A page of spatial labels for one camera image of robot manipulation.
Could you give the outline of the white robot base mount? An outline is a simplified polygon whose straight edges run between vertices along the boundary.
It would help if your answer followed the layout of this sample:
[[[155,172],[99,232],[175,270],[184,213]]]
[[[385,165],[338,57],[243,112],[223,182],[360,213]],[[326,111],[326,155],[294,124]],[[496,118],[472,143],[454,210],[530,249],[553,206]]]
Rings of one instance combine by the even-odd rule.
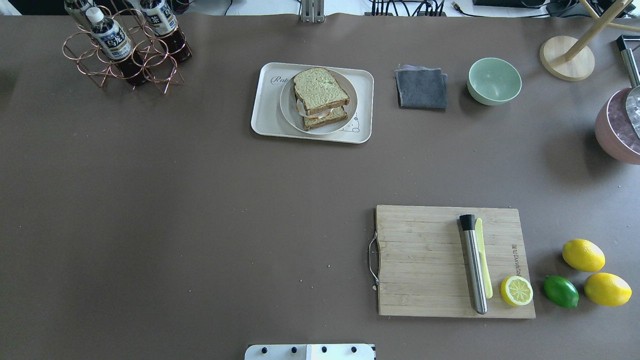
[[[244,353],[245,360],[375,360],[374,344],[253,344]]]

